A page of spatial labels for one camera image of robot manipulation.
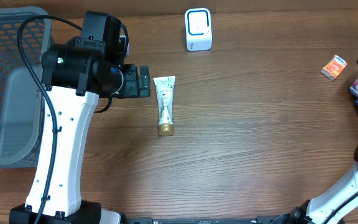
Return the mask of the white cosmetic tube gold cap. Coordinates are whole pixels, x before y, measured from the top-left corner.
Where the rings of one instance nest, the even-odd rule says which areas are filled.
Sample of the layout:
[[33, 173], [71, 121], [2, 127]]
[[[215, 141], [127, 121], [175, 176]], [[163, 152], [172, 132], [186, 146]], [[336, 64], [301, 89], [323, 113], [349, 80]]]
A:
[[173, 94], [176, 76], [154, 78], [158, 103], [158, 133], [160, 136], [171, 136], [173, 126]]

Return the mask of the small orange tissue pack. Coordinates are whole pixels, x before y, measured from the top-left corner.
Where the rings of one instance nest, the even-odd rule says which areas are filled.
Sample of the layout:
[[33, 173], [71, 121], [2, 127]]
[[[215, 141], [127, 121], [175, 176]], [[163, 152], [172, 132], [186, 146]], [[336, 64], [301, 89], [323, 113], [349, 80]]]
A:
[[330, 80], [335, 80], [345, 69], [347, 62], [338, 55], [335, 55], [322, 69], [321, 73]]

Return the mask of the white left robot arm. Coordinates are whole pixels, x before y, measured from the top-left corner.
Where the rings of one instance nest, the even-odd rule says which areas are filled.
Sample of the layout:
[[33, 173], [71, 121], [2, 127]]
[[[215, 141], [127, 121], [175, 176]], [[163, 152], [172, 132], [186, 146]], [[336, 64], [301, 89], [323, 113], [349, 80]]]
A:
[[80, 36], [54, 44], [34, 76], [45, 100], [39, 160], [23, 205], [11, 209], [10, 223], [112, 223], [121, 213], [83, 200], [80, 190], [85, 142], [98, 101], [150, 96], [146, 66], [126, 64], [129, 37], [117, 18], [88, 11]]

